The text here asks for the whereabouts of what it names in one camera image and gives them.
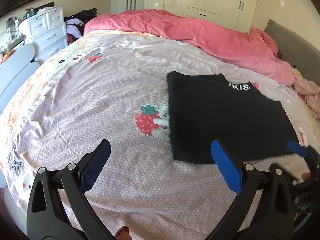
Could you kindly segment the person left hand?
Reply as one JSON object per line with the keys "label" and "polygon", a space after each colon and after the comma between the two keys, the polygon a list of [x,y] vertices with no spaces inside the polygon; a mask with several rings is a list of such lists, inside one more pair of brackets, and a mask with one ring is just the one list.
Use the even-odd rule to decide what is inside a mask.
{"label": "person left hand", "polygon": [[121,227],[114,235],[114,237],[116,238],[116,240],[132,240],[130,230],[127,226]]}

